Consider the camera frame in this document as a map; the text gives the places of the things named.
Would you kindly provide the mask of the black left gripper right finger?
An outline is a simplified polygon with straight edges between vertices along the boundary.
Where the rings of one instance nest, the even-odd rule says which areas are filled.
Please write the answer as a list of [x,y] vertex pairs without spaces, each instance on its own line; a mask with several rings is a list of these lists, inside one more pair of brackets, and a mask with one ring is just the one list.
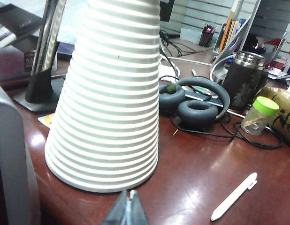
[[130,224],[131,225],[149,225],[138,192],[130,192]]

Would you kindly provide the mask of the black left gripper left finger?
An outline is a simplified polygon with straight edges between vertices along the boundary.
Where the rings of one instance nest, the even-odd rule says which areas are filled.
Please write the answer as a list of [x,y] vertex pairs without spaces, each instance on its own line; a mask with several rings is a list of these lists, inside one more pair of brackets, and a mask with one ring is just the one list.
[[127,190],[123,190],[101,224],[125,225],[127,222],[127,203]]

